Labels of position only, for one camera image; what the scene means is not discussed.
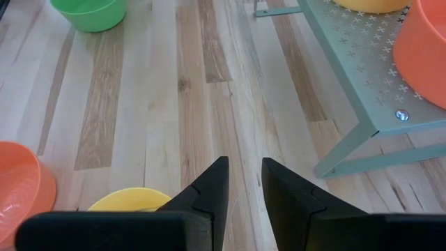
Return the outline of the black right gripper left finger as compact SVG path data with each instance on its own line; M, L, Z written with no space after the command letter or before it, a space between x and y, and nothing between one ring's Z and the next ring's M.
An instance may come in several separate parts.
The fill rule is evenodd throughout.
M25 220L17 251L222 251L229 159L221 156L154 212L53 211Z

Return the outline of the orange plastic mini bowl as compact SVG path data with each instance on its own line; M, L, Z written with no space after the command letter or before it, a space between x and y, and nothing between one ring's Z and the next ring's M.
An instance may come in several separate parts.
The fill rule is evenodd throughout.
M393 57L416 93L446 109L446 0L413 0Z
M26 219L50 211L56 181L37 155L17 142L0 141L0 250L13 246Z

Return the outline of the yellow plastic mini bowl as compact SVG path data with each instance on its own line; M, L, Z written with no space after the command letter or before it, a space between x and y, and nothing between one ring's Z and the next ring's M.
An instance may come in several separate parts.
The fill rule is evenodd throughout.
M391 13L401 10L412 0L332 0L340 6L362 13Z
M98 200L88 211L153 212L170 200L170 196L154 189L125 188Z

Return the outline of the green plastic mini bowl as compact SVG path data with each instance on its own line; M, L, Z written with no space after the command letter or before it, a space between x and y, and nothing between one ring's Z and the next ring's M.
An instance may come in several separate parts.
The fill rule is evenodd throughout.
M52 7L80 31L106 31L119 24L128 0L49 0Z

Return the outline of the pale green perforated metal shelf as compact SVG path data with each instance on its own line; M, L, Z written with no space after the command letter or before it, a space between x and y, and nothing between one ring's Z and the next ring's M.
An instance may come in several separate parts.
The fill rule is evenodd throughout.
M357 125L315 167L319 178L446 157L446 142L348 160L370 139L416 130L446 129L446 111L426 101L401 78L393 44L410 6L369 14L332 0L297 0L294 7L254 9L255 17L302 13L354 109Z

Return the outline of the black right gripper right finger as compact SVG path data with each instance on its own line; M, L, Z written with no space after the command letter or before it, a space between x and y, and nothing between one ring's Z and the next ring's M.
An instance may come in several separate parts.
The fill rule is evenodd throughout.
M446 251L446 215L367 213L272 158L262 185L279 251Z

